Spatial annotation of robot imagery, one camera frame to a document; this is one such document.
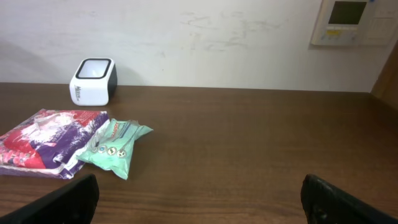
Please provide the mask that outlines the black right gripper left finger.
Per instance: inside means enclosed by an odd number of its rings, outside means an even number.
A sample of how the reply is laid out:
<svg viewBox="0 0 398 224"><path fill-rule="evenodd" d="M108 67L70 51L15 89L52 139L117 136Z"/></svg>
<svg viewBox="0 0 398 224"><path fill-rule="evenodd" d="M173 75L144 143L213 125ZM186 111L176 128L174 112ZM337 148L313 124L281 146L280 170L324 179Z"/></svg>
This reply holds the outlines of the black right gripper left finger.
<svg viewBox="0 0 398 224"><path fill-rule="evenodd" d="M1 224L90 223L100 192L89 174L1 217Z"/></svg>

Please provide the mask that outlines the mint green wipes pack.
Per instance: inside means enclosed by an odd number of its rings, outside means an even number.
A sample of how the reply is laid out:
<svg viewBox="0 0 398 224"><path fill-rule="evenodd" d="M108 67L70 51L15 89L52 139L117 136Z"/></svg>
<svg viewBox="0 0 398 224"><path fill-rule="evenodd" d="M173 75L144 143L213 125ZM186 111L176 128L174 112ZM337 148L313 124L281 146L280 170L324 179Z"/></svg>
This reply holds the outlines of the mint green wipes pack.
<svg viewBox="0 0 398 224"><path fill-rule="evenodd" d="M111 119L104 134L88 147L77 159L94 164L103 170L111 170L118 177L128 179L134 142L153 129L137 121Z"/></svg>

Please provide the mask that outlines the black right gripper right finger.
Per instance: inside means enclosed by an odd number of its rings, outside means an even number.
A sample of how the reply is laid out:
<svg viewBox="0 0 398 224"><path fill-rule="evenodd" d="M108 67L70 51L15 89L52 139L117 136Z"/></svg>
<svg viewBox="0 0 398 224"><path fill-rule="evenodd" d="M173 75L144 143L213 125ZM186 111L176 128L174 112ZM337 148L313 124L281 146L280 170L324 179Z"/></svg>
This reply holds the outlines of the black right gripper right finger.
<svg viewBox="0 0 398 224"><path fill-rule="evenodd" d="M305 176L300 198L309 224L397 224L396 218L313 174Z"/></svg>

